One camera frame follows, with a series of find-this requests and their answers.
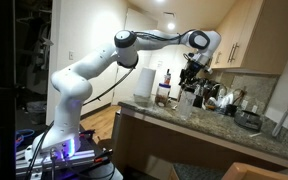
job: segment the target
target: bottle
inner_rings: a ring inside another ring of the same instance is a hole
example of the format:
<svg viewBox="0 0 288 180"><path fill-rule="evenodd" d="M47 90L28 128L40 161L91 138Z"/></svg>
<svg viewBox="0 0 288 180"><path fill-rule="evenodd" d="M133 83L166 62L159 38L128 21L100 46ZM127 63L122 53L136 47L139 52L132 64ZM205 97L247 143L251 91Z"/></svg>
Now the bottle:
<svg viewBox="0 0 288 180"><path fill-rule="evenodd" d="M159 83L155 96L155 103L160 107L165 107L171 91L169 84Z"/></svg>
<svg viewBox="0 0 288 180"><path fill-rule="evenodd" d="M170 84L171 81L171 73L170 70L167 69L166 75L164 76L164 84Z"/></svg>
<svg viewBox="0 0 288 180"><path fill-rule="evenodd" d="M177 114L182 120L187 120L192 113L193 103L196 95L194 89L186 88L181 93L180 102L177 106Z"/></svg>

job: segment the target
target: paper towel roll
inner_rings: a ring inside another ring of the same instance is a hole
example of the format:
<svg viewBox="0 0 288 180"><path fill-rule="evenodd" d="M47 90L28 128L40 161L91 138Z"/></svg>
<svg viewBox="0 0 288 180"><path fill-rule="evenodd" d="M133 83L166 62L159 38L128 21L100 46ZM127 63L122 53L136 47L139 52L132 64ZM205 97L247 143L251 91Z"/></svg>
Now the paper towel roll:
<svg viewBox="0 0 288 180"><path fill-rule="evenodd" d="M134 95L150 97L156 70L143 67L135 87Z"/></svg>

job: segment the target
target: cabinet handle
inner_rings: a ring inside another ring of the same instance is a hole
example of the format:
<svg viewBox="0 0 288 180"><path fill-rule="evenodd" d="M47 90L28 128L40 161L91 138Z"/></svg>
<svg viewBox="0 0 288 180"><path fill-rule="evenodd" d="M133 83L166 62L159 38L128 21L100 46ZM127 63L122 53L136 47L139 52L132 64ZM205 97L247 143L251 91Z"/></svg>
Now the cabinet handle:
<svg viewBox="0 0 288 180"><path fill-rule="evenodd" d="M235 44L233 44L232 48L231 48L231 52L230 52L230 55L228 56L228 60L227 60L227 63L229 63L231 61L231 56L232 56L232 52L233 52L233 49L235 48Z"/></svg>
<svg viewBox="0 0 288 180"><path fill-rule="evenodd" d="M220 55L221 55L222 53L221 53L221 51L219 51L218 53L217 53L217 56L216 56L216 60L215 60L215 64L217 64L217 63L219 63L219 58L220 58Z"/></svg>
<svg viewBox="0 0 288 180"><path fill-rule="evenodd" d="M235 54L236 48L238 48L238 47L240 47L240 46L238 46L237 43L235 43L235 46L233 45L233 53L232 53L232 57L231 57L230 62L232 62L233 60L235 60L234 54Z"/></svg>

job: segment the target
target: granite countertop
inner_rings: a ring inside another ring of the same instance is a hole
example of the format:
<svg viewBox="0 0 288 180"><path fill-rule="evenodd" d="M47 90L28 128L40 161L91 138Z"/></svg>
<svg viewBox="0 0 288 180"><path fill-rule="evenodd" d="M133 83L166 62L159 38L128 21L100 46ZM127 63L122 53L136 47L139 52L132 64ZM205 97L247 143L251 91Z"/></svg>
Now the granite countertop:
<svg viewBox="0 0 288 180"><path fill-rule="evenodd" d="M233 117L193 107L191 117L188 120L181 120L176 110L172 109L177 104L176 102L171 101L166 107L159 107L151 99L133 96L120 101L118 105L288 160L288 130L282 128L279 135L274 138L271 132L276 123L265 116L261 116L263 122L261 133L251 137L250 135L257 134L257 132L237 126Z"/></svg>

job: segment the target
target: cup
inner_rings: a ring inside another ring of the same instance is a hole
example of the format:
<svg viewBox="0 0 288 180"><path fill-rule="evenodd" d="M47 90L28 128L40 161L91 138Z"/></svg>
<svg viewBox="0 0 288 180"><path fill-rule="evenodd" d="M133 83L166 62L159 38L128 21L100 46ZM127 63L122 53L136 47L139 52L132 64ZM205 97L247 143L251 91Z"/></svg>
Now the cup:
<svg viewBox="0 0 288 180"><path fill-rule="evenodd" d="M182 91L180 102L177 106L178 116L182 120L187 120L192 113L193 103L196 98L196 95L190 91Z"/></svg>
<svg viewBox="0 0 288 180"><path fill-rule="evenodd" d="M225 106L224 114L228 116L235 116L235 113L237 111L237 106L233 104L228 104Z"/></svg>

